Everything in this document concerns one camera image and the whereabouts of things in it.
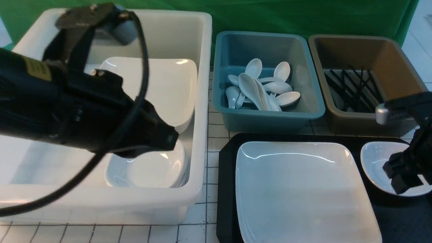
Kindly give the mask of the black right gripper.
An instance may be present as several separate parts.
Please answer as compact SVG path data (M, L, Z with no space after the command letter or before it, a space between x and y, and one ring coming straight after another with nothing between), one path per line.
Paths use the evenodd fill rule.
M421 92L382 104L382 123L412 117L419 129L409 147L392 154L383 170L397 195L423 186L420 175L431 185L431 92Z

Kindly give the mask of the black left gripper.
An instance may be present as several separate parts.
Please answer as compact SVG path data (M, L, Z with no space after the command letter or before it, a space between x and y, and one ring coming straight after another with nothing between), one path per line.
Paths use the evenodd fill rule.
M150 151L171 151L179 133L165 123L147 100L138 103L123 91L123 78L107 70L96 75L69 70L56 74L57 86L44 142L135 158Z

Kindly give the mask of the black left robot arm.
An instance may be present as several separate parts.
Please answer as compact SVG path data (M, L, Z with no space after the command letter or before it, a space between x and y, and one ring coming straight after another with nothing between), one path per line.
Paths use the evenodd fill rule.
M63 51L42 60L1 49L1 134L96 152L123 122L136 99L124 79L69 67Z

